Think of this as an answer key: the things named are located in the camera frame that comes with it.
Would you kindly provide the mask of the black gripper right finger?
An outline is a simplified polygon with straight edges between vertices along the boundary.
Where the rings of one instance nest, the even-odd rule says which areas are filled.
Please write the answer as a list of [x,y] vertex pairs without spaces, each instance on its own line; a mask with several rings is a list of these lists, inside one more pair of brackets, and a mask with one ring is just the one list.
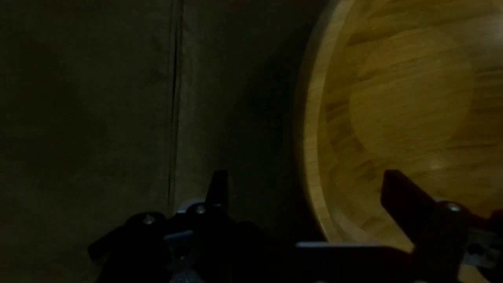
[[400,170],[384,173],[381,205],[402,231],[417,242],[436,202]]

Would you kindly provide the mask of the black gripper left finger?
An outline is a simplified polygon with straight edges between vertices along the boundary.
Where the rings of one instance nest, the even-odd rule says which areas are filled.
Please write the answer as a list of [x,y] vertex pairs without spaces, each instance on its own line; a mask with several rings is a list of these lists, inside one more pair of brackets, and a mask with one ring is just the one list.
[[229,209],[229,172],[218,170],[210,183],[207,203],[224,211]]

